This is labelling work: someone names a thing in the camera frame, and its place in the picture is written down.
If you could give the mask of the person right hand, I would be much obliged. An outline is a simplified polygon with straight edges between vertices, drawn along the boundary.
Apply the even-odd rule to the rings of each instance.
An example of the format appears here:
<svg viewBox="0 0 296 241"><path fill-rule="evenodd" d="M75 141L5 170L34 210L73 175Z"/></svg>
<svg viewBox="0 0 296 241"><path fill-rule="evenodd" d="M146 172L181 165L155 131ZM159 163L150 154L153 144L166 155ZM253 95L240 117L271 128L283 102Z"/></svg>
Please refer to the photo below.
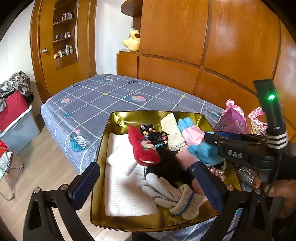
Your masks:
<svg viewBox="0 0 296 241"><path fill-rule="evenodd" d="M278 217L287 218L295 212L295 180L277 180L271 187L269 197L282 198L282 206Z"/></svg>

